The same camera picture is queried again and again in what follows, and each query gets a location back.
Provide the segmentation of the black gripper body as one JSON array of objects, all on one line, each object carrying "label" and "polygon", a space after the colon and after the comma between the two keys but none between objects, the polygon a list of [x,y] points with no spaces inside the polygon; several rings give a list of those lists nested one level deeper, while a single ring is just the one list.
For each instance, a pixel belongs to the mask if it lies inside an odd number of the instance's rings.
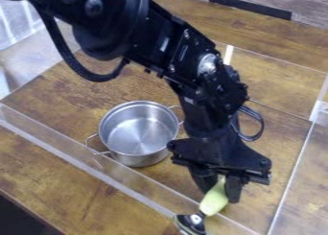
[{"label": "black gripper body", "polygon": [[172,140],[167,147],[177,165],[207,168],[219,176],[237,176],[243,182],[271,182],[271,159],[244,143],[231,126],[208,138]]}]

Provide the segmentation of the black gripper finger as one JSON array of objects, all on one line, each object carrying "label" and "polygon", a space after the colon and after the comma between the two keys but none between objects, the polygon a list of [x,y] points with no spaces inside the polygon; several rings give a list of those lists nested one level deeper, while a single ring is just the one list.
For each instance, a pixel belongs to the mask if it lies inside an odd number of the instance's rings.
[{"label": "black gripper finger", "polygon": [[217,183],[217,174],[212,170],[199,166],[189,167],[188,172],[199,189],[203,193],[207,193]]},{"label": "black gripper finger", "polygon": [[240,201],[243,186],[241,179],[237,176],[225,177],[224,189],[231,203],[237,203]]}]

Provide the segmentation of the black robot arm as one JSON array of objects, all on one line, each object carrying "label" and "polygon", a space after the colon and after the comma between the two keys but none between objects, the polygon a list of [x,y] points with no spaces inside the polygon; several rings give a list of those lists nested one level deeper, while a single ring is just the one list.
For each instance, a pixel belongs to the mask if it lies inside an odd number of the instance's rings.
[{"label": "black robot arm", "polygon": [[56,23],[72,27],[76,42],[95,59],[136,62],[155,72],[176,92],[187,136],[168,144],[172,160],[187,167],[201,191],[217,182],[237,202],[249,182],[271,181],[272,161],[247,146],[239,115],[260,115],[245,102],[247,85],[221,60],[213,42],[153,0],[25,0],[47,26],[60,56],[92,82],[107,82],[76,60]]}]

